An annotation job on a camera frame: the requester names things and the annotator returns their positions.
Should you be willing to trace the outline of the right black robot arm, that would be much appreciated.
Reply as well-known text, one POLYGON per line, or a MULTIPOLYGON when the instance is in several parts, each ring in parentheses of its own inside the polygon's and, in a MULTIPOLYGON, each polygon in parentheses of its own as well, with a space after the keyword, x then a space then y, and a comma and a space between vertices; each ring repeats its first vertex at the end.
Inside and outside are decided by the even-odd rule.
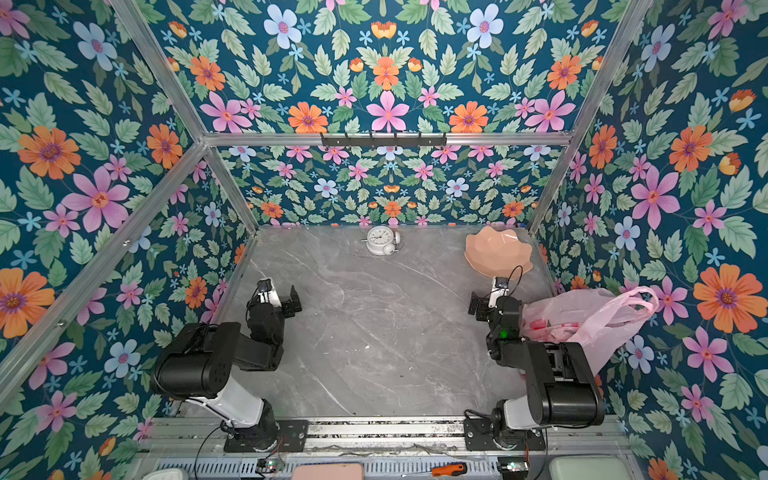
POLYGON ((585 429, 605 419, 605 402, 581 345, 535 341, 522 333, 524 304, 510 280, 495 277, 490 292, 471 296, 468 313, 489 327, 485 343, 497 365, 521 372, 525 394, 503 399, 489 414, 464 411, 466 447, 518 448, 547 428, 585 429))

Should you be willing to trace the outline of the pink box front edge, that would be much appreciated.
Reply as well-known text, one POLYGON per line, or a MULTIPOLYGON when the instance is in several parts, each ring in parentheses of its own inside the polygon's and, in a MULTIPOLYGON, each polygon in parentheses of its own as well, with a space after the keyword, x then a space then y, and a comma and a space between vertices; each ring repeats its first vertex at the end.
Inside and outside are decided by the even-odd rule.
POLYGON ((303 479, 311 480, 363 480, 364 467, 359 463, 332 463, 308 465, 303 479))

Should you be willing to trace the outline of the white object front left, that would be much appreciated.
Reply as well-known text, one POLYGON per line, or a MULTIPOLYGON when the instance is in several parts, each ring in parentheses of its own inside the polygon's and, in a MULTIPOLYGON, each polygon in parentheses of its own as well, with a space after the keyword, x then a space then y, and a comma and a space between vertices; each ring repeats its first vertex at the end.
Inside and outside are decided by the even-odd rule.
POLYGON ((146 474, 142 480, 188 480, 188 473, 180 468, 166 468, 146 474))

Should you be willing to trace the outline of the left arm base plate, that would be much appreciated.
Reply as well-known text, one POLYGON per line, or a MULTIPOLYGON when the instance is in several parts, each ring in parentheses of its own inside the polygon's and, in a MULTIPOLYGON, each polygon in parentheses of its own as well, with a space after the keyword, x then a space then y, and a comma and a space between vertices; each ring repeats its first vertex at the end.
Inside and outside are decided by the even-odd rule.
POLYGON ((226 433, 226 453, 298 453, 308 439, 307 420, 277 420, 249 428, 221 425, 226 433))

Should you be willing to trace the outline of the pink flower-shaped bowl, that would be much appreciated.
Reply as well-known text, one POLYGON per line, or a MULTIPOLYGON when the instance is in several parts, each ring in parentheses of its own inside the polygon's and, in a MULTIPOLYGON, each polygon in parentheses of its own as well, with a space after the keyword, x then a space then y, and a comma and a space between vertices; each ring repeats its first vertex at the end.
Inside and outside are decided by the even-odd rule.
POLYGON ((533 247, 522 242, 513 230, 484 227, 465 240, 464 256, 469 265, 486 277, 507 277, 520 266, 525 274, 533 269, 533 247))

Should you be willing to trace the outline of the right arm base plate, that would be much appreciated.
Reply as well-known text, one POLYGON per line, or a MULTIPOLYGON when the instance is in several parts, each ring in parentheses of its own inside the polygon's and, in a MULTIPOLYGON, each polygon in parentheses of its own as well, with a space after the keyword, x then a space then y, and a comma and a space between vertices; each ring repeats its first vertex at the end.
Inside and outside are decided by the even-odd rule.
POLYGON ((463 420, 463 428, 468 451, 543 452, 546 449, 544 434, 538 430, 495 430, 490 420, 473 417, 463 420))

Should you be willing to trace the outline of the white alarm clock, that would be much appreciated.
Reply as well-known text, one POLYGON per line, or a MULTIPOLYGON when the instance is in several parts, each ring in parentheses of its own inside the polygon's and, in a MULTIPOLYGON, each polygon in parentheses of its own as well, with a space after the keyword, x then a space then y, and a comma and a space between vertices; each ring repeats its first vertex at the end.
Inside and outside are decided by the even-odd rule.
POLYGON ((374 256, 390 256, 398 251, 401 244, 401 235, 387 226, 371 228, 365 238, 365 246, 374 256))

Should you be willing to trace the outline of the small circuit board left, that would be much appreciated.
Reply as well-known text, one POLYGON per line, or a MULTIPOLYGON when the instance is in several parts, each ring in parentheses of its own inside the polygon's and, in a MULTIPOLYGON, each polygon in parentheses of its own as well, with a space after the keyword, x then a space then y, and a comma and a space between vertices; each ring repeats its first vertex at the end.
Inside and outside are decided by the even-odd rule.
POLYGON ((260 474, 277 474, 284 470, 285 463, 280 459, 259 459, 256 471, 260 474))

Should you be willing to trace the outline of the black hook rail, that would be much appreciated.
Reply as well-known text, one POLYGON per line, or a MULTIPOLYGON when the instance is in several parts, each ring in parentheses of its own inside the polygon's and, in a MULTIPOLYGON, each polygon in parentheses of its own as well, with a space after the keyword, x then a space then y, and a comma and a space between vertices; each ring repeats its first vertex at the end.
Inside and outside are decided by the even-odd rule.
POLYGON ((448 144, 446 134, 392 133, 392 134, 321 134, 321 145, 325 147, 442 147, 448 144))

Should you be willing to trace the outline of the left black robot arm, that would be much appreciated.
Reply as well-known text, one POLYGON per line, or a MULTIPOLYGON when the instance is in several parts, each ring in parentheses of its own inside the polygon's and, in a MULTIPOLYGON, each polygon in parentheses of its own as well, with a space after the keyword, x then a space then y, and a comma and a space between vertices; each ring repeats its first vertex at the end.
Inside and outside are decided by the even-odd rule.
POLYGON ((273 372, 284 354, 286 320, 303 310, 299 293, 280 298, 264 278, 246 305, 248 334, 237 322, 190 324, 159 355, 151 379, 158 394, 204 408, 232 440, 256 451, 277 446, 280 427, 271 404, 250 393, 232 370, 273 372))

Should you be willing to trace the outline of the small circuit board right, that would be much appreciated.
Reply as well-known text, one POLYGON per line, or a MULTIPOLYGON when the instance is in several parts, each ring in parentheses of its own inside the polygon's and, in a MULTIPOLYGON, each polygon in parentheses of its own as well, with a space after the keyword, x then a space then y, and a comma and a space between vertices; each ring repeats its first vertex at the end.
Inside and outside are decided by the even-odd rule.
POLYGON ((497 470, 503 479, 525 479, 530 467, 526 460, 502 457, 498 459, 497 470))

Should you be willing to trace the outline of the pale green box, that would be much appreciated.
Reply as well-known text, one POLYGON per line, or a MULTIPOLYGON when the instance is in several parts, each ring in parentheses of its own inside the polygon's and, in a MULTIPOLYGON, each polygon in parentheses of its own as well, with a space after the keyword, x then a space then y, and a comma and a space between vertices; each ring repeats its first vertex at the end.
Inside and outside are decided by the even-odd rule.
POLYGON ((560 456, 550 461, 552 480, 630 480, 624 463, 613 456, 560 456))

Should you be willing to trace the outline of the orange handled screwdriver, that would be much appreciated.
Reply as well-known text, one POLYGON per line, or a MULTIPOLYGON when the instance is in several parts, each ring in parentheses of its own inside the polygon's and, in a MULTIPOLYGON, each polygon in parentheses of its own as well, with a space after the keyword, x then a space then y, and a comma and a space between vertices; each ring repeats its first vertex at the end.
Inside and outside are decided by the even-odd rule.
POLYGON ((439 477, 458 477, 468 473, 468 465, 465 462, 447 463, 431 467, 428 470, 403 473, 401 478, 417 475, 429 475, 433 478, 439 477))

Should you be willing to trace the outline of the pink plastic bag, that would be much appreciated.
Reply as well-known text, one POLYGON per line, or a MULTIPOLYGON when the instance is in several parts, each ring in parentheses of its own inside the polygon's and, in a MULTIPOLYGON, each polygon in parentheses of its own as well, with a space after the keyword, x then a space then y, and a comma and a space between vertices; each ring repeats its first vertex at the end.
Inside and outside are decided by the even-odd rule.
POLYGON ((603 288, 571 290, 526 305, 519 328, 532 341, 580 344, 592 373, 598 374, 658 307, 658 296, 649 287, 620 295, 603 288))

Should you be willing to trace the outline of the small circuit board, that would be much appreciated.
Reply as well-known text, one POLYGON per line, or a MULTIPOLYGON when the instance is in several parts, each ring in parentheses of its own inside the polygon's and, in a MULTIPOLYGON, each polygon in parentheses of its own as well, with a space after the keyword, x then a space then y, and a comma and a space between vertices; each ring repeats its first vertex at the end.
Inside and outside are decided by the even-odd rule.
POLYGON ((277 474, 284 470, 285 463, 280 459, 259 459, 256 471, 260 474, 277 474))
POLYGON ((502 457, 498 459, 497 470, 503 479, 525 479, 530 467, 526 460, 502 457))

